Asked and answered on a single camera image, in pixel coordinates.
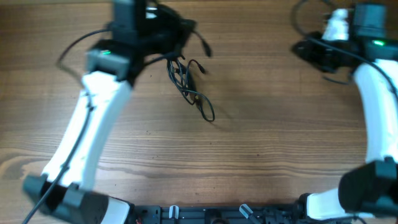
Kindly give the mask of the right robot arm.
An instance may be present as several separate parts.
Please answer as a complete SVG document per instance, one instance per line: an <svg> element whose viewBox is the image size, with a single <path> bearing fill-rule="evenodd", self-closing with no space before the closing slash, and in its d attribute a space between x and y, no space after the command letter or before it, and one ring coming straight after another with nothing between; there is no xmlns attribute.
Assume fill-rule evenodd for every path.
<svg viewBox="0 0 398 224"><path fill-rule="evenodd" d="M397 41L386 37L386 7L360 2L334 8L323 32L305 32L291 10L292 27L302 36L293 53L325 75L348 67L360 93L366 125L364 165L344 174L335 189L304 194L297 218L339 223L397 216Z"/></svg>

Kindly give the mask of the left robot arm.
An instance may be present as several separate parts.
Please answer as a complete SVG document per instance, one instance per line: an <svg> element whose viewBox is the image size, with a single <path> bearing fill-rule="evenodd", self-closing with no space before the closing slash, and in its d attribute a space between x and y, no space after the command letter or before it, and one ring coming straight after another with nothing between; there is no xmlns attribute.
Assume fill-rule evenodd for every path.
<svg viewBox="0 0 398 224"><path fill-rule="evenodd" d="M174 60L197 23L157 1L115 1L111 33L86 54L78 103L55 154L23 191L33 210L68 223L134 223L134 205L93 191L96 168L134 82L149 65Z"/></svg>

